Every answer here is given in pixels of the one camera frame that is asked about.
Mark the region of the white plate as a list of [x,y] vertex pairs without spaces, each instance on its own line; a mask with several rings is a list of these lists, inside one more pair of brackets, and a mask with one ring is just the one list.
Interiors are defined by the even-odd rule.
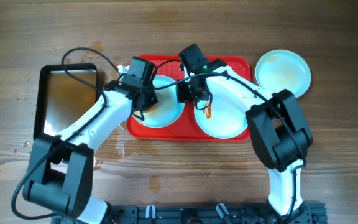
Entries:
[[255,69],[258,85],[272,92],[284,89],[297,98],[303,96],[311,86],[311,70],[306,61],[289,50],[271,50],[261,56]]
[[204,110],[194,107],[197,125],[218,139],[238,137],[248,127],[246,116],[223,98],[213,95],[212,105]]
[[185,104],[177,101],[176,86],[155,90],[158,99],[157,108],[149,113],[143,113],[144,120],[133,118],[149,128],[162,128],[175,122],[182,114]]

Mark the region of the orange green sponge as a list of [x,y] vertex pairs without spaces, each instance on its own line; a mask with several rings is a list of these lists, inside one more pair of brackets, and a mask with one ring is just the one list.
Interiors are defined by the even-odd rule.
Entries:
[[154,104],[151,108],[144,110],[143,113],[149,113],[157,108],[157,104]]

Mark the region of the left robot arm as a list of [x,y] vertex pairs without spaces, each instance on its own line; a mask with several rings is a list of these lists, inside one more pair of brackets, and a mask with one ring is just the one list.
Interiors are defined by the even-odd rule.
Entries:
[[39,134],[34,141],[27,173],[12,196],[49,209],[48,217],[64,217],[80,223],[114,223],[110,203],[92,195],[93,156],[120,123],[133,112],[157,103],[152,87],[155,65],[133,57],[120,80],[99,91],[99,100],[77,121],[57,135]]

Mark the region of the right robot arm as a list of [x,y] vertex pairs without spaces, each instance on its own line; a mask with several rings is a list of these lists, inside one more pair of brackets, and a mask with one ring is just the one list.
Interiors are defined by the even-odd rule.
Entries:
[[299,173],[306,165],[312,133],[294,94],[264,90],[238,75],[225,61],[208,60],[196,44],[178,54],[186,78],[177,83],[180,103],[199,110],[218,96],[244,113],[254,151],[269,169],[268,202],[280,221],[294,219],[302,204]]

